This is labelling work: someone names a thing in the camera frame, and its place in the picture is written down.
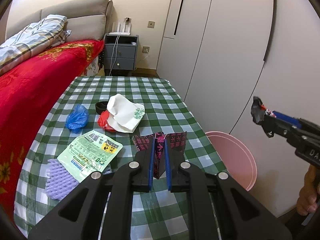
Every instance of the barcode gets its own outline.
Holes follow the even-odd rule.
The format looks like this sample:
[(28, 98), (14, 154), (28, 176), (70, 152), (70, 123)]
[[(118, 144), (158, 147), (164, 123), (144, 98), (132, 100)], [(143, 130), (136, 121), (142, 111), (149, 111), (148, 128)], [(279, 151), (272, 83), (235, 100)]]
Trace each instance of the barcode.
[(98, 139), (99, 139), (99, 135), (96, 135), (96, 134), (94, 134), (94, 133), (89, 134), (89, 137), (91, 137), (92, 140), (94, 140), (94, 141), (98, 141)]
[(88, 142), (92, 143), (93, 140), (91, 138), (88, 138), (87, 136), (84, 137)]
[(115, 149), (117, 149), (119, 147), (119, 145), (115, 144), (114, 142), (112, 142), (110, 140), (106, 140), (105, 143), (107, 143), (108, 145), (112, 146)]

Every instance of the red blanket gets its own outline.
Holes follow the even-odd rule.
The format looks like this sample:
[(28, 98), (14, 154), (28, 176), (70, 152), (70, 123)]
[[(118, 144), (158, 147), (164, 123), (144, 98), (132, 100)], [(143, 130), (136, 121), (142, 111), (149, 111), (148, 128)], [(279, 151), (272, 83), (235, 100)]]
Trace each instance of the red blanket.
[(10, 218), (22, 164), (40, 126), (103, 46), (103, 41), (65, 43), (0, 77), (0, 204)]

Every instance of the drawer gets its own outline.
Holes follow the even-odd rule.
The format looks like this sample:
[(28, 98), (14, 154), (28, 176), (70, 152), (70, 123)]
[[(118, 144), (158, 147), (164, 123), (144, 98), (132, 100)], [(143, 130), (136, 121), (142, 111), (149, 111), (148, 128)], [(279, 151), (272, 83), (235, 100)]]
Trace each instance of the drawer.
[[(105, 57), (103, 59), (103, 65), (105, 69), (110, 69), (111, 58)], [(133, 58), (117, 58), (116, 63), (113, 65), (112, 69), (121, 69), (121, 70), (133, 70), (134, 69), (134, 59)]]
[[(104, 47), (104, 56), (105, 57), (112, 57), (112, 50), (113, 46), (105, 46)], [(117, 58), (134, 58), (136, 54), (136, 47), (121, 47), (118, 46), (118, 49), (116, 50), (116, 47), (113, 52), (113, 58), (116, 57), (116, 52), (117, 52)]]

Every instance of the metal screw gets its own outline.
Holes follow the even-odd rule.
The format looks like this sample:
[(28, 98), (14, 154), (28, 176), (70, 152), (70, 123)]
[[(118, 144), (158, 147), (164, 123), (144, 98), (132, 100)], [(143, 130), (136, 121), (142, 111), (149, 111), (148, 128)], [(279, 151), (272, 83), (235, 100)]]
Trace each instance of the metal screw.
[(226, 172), (220, 172), (218, 174), (219, 179), (227, 179), (229, 177), (228, 173)]
[(138, 162), (130, 162), (129, 163), (129, 167), (132, 169), (138, 168), (139, 167), (139, 163)]
[(189, 169), (191, 167), (191, 164), (188, 162), (183, 162), (180, 164), (180, 167), (183, 169)]
[(98, 179), (100, 177), (101, 177), (101, 173), (100, 172), (95, 171), (95, 172), (93, 172), (91, 174), (91, 178), (93, 178), (93, 179)]

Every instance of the beige headboard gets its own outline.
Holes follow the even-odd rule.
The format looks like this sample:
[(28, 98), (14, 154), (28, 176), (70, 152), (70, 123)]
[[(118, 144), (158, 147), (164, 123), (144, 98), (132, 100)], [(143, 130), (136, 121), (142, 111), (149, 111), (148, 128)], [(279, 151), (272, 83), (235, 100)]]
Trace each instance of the beige headboard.
[(72, 0), (60, 3), (38, 10), (16, 24), (7, 26), (6, 39), (49, 14), (59, 14), (68, 18), (64, 29), (71, 30), (71, 34), (66, 41), (102, 40), (103, 35), (109, 32), (112, 11), (112, 0)]

